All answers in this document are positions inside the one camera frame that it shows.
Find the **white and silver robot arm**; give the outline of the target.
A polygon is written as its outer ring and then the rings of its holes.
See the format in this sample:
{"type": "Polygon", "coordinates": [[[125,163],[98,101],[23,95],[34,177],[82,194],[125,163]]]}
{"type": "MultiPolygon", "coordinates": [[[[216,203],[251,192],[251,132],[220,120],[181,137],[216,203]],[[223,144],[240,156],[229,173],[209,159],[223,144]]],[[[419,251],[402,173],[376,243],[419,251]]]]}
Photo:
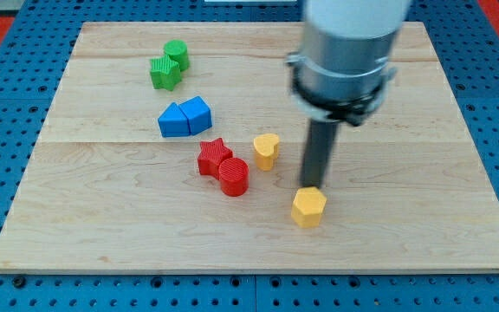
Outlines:
{"type": "Polygon", "coordinates": [[[311,120],[361,125],[385,100],[388,66],[410,0],[308,0],[291,92],[311,120]]]}

